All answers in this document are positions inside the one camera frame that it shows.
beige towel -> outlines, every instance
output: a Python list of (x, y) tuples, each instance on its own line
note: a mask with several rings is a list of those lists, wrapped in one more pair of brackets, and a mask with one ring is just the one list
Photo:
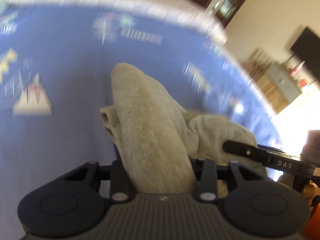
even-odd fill
[[(196, 179), (188, 155), (224, 165), (240, 160), (266, 174), (261, 164), (222, 150), (228, 139), (256, 145), (246, 128), (222, 116), (187, 112), (158, 81), (132, 65), (116, 65), (111, 79), (114, 105), (100, 113), (138, 192), (191, 192)], [(226, 194), (220, 183), (219, 196)]]

orange object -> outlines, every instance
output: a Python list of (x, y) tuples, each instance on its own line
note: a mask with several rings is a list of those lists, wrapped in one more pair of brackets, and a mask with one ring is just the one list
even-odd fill
[(320, 239), (320, 204), (312, 210), (313, 215), (303, 229), (302, 235), (308, 240)]
[(302, 79), (302, 80), (299, 82), (298, 86), (299, 86), (300, 88), (303, 88), (303, 87), (305, 87), (307, 84), (308, 84), (307, 81), (306, 81), (305, 79)]
[(307, 184), (303, 187), (301, 193), (311, 204), (312, 199), (316, 196), (316, 187), (314, 184)]

round pad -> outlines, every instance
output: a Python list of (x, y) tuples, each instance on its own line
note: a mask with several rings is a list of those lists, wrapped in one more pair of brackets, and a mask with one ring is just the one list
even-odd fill
[(18, 216), (28, 234), (65, 238), (94, 227), (105, 209), (104, 199), (88, 186), (60, 180), (25, 196)]
[(225, 198), (223, 210), (235, 227), (261, 237), (293, 235), (310, 214), (301, 194), (268, 180), (244, 182)]

blue bedsheet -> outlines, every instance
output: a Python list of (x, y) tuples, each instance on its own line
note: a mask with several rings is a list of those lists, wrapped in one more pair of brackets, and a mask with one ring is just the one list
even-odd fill
[(122, 11), (3, 9), (0, 239), (22, 236), (16, 208), (23, 195), (88, 160), (116, 158), (99, 109), (112, 104), (117, 63), (157, 79), (183, 107), (227, 115), (259, 144), (279, 145), (257, 92), (222, 51), (196, 31)]

wooden cabinet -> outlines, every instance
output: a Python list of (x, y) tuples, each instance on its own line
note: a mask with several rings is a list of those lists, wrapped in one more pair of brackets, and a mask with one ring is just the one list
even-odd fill
[(301, 94), (301, 89), (281, 65), (274, 64), (268, 67), (256, 83), (277, 113)]

